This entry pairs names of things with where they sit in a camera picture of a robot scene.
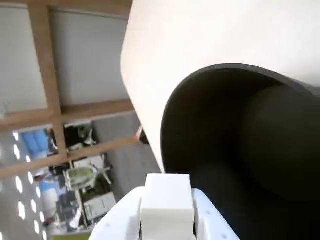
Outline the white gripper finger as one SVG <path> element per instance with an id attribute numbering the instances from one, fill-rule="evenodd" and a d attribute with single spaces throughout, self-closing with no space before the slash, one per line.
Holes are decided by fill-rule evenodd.
<path id="1" fill-rule="evenodd" d="M 199 189 L 192 189 L 197 240 L 239 240 L 211 200 Z"/>
<path id="2" fill-rule="evenodd" d="M 140 240 L 140 207 L 144 187 L 124 196 L 93 228 L 92 240 Z"/>

